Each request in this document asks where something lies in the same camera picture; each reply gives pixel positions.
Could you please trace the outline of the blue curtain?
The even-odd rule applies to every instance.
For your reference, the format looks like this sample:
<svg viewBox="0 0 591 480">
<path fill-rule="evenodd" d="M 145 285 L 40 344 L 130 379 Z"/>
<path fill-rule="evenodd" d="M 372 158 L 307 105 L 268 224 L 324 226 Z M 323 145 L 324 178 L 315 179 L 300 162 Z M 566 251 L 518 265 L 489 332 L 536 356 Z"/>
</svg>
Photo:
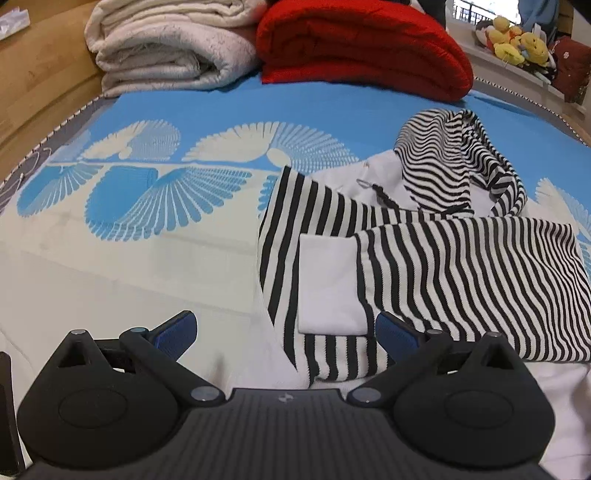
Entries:
<svg viewBox="0 0 591 480">
<path fill-rule="evenodd" d="M 557 23 L 559 13 L 558 0 L 519 0 L 518 11 L 521 26 L 531 31 L 538 24 L 547 34 L 551 33 Z"/>
</svg>

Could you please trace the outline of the wooden headboard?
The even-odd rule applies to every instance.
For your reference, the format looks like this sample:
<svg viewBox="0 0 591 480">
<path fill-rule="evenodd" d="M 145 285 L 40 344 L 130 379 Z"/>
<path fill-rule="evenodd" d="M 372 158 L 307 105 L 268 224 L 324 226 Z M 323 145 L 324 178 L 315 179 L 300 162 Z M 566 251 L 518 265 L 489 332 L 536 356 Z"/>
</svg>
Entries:
<svg viewBox="0 0 591 480">
<path fill-rule="evenodd" d="M 102 74 L 84 27 L 93 1 L 3 1 L 26 10 L 30 26 L 1 42 L 1 176 L 54 127 L 97 97 Z"/>
</svg>

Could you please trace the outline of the black white striped hoodie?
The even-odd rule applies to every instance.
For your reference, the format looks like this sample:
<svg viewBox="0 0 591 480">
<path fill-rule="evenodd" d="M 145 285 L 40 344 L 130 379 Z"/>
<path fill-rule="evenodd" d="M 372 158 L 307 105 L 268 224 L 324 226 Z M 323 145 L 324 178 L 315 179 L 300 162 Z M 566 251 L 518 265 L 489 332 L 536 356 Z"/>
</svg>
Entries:
<svg viewBox="0 0 591 480">
<path fill-rule="evenodd" d="M 259 291 L 298 386 L 374 376 L 390 313 L 473 342 L 503 334 L 531 362 L 590 359 L 590 259 L 550 182 L 537 213 L 469 110 L 408 120 L 393 151 L 349 167 L 349 192 L 284 168 L 259 230 Z"/>
</svg>

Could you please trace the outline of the cream folded blanket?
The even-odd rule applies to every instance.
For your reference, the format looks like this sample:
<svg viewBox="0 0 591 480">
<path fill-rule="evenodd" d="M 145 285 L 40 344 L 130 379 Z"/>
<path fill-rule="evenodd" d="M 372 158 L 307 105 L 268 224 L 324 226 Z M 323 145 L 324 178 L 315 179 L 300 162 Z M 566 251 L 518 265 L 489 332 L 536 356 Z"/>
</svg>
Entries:
<svg viewBox="0 0 591 480">
<path fill-rule="evenodd" d="M 256 69 L 266 1 L 98 2 L 84 30 L 102 93 L 212 90 Z"/>
</svg>

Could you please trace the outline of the dark red plush cushion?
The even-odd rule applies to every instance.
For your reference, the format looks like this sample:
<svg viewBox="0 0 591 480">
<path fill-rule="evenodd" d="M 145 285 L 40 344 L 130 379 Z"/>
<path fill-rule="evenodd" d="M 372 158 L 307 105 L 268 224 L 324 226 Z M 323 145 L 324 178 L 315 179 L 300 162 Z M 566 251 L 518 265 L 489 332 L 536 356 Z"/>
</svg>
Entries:
<svg viewBox="0 0 591 480">
<path fill-rule="evenodd" d="M 582 104 L 590 82 L 591 48 L 563 36 L 552 45 L 556 75 L 552 85 L 567 103 Z"/>
</svg>

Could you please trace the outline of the blue white patterned bedsheet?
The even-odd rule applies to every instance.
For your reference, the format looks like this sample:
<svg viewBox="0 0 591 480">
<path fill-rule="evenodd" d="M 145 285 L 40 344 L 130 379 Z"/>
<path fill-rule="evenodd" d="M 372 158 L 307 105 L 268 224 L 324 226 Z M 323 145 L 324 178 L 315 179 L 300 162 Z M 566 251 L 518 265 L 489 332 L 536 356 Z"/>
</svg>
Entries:
<svg viewBox="0 0 591 480">
<path fill-rule="evenodd" d="M 453 467 L 420 453 L 386 412 L 348 402 L 376 375 L 298 386 L 259 291 L 259 230 L 284 168 L 342 192 L 349 167 L 389 155 L 405 123 L 469 110 L 537 213 L 550 182 L 590 259 L 590 148 L 559 115 L 485 84 L 451 104 L 367 86 L 265 85 L 97 99 L 58 126 L 1 187 L 1 352 L 18 408 L 66 335 L 149 330 L 183 310 L 197 340 L 180 365 L 223 403 L 186 412 L 148 455 L 108 469 L 35 462 L 19 479 L 586 479 L 590 359 L 523 359 L 555 429 L 539 462 Z"/>
</svg>

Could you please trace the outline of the yellow plush toys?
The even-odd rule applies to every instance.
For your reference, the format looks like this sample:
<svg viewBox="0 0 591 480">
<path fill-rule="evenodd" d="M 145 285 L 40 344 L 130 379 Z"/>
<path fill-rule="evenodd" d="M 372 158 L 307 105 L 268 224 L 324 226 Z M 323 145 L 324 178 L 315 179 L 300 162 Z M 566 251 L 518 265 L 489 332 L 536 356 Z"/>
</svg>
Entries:
<svg viewBox="0 0 591 480">
<path fill-rule="evenodd" d="M 546 34 L 538 24 L 525 31 L 503 16 L 482 20 L 474 34 L 478 42 L 504 63 L 525 68 L 555 69 L 556 62 L 547 46 Z"/>
</svg>

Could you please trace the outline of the red folded blanket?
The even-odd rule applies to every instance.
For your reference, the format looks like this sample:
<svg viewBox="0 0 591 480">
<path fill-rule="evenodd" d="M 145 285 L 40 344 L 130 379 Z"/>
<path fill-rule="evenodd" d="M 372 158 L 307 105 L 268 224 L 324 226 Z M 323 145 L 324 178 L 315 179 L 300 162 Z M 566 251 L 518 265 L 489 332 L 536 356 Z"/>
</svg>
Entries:
<svg viewBox="0 0 591 480">
<path fill-rule="evenodd" d="M 472 89 L 445 5 L 419 1 L 278 1 L 256 29 L 264 83 L 375 85 L 441 102 Z"/>
</svg>

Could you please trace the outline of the tissue pack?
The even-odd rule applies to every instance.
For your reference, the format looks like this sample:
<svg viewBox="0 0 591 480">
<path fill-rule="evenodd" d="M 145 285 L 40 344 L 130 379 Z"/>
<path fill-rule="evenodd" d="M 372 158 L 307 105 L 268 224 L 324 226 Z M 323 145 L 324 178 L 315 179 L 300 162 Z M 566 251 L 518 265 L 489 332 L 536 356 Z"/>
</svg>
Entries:
<svg viewBox="0 0 591 480">
<path fill-rule="evenodd" d="M 31 24 L 27 9 L 19 7 L 0 16 L 0 40 L 4 40 L 26 28 Z"/>
</svg>

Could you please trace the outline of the black smartphone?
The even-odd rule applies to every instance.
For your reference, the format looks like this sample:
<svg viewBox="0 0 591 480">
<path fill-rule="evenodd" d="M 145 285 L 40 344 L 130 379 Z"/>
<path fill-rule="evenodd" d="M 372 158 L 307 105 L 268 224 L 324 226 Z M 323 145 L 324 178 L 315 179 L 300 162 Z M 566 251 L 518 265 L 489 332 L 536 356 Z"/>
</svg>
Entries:
<svg viewBox="0 0 591 480">
<path fill-rule="evenodd" d="M 25 470 L 16 425 L 12 388 L 11 358 L 0 353 L 0 471 L 2 476 L 17 476 Z"/>
</svg>

